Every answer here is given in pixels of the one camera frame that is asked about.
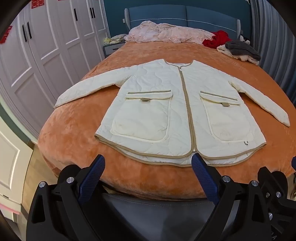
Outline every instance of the wardrobe door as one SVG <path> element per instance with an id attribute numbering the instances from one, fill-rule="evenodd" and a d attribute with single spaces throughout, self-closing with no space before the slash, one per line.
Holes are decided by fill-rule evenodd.
<path id="1" fill-rule="evenodd" d="M 0 95 L 16 118 L 36 138 L 53 111 L 52 95 L 29 46 L 23 10 L 0 44 Z"/>
<path id="2" fill-rule="evenodd" d="M 91 8 L 93 11 L 93 22 L 95 25 L 96 33 L 99 40 L 99 47 L 101 50 L 101 54 L 104 56 L 103 53 L 103 46 L 104 46 L 104 39 L 108 37 L 107 33 L 107 20 L 105 19 L 105 9 L 104 3 L 102 0 L 90 0 Z"/>
<path id="3" fill-rule="evenodd" d="M 77 82 L 67 58 L 61 49 L 61 43 L 53 11 L 47 0 L 42 6 L 32 8 L 32 3 L 24 9 L 28 42 L 37 66 L 55 99 Z"/>
<path id="4" fill-rule="evenodd" d="M 1 117 L 0 153 L 0 204 L 19 212 L 33 150 L 13 133 Z"/>
<path id="5" fill-rule="evenodd" d="M 81 36 L 82 46 L 85 51 L 89 69 L 94 68 L 103 60 L 100 47 L 98 44 L 97 34 L 93 23 L 93 13 L 88 0 L 77 1 L 77 23 L 78 31 Z"/>
<path id="6" fill-rule="evenodd" d="M 82 47 L 82 38 L 77 27 L 77 0 L 50 0 L 48 5 L 50 12 L 54 16 L 53 19 L 59 34 L 61 48 L 68 62 L 73 66 L 73 72 L 77 75 L 74 83 L 77 83 L 90 70 L 85 51 Z"/>

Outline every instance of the nightstand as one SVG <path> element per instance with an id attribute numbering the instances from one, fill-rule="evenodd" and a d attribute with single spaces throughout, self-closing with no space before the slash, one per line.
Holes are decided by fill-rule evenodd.
<path id="1" fill-rule="evenodd" d="M 125 44 L 125 40 L 117 44 L 107 44 L 103 47 L 104 55 L 107 58 L 110 54 L 114 53 L 117 49 L 121 48 Z"/>

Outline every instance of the jacket sleeve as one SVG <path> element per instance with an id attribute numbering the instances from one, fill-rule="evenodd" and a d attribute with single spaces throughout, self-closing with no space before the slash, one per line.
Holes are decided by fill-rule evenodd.
<path id="1" fill-rule="evenodd" d="M 120 69 L 114 69 L 86 80 L 80 81 L 67 89 L 58 98 L 54 108 L 69 103 L 73 100 L 77 100 L 81 97 L 90 95 L 100 89 L 106 88 L 111 85 L 121 87 L 126 80 L 135 74 L 137 65 L 132 67 L 125 67 Z"/>
<path id="2" fill-rule="evenodd" d="M 279 105 L 273 102 L 266 95 L 262 94 L 259 90 L 256 90 L 254 87 L 234 77 L 231 78 L 229 83 L 238 92 L 245 93 L 247 96 L 249 96 L 255 103 L 261 106 L 262 109 L 272 114 L 279 122 L 286 126 L 290 126 L 288 114 Z"/>

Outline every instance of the drawer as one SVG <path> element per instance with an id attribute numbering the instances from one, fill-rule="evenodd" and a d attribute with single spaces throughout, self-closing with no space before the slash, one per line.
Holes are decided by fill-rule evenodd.
<path id="1" fill-rule="evenodd" d="M 105 48 L 105 52 L 106 55 L 110 55 L 112 53 L 114 53 L 117 49 L 119 49 L 120 47 L 122 47 L 125 43 L 121 43 L 121 44 L 114 44 L 114 45 L 110 45 L 110 46 L 106 46 Z"/>

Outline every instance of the teal wall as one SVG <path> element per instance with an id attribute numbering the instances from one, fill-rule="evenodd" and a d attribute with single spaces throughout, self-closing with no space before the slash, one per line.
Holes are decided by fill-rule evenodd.
<path id="1" fill-rule="evenodd" d="M 30 145 L 31 140 L 18 128 L 18 126 L 13 122 L 9 115 L 4 110 L 3 106 L 0 104 L 0 117 L 8 125 L 8 127 L 27 145 Z"/>
<path id="2" fill-rule="evenodd" d="M 251 38 L 251 6 L 246 0 L 104 0 L 105 11 L 110 30 L 110 35 L 128 33 L 124 18 L 124 9 L 136 6 L 154 4 L 178 4 L 201 7 L 214 10 L 241 20 L 244 36 Z"/>

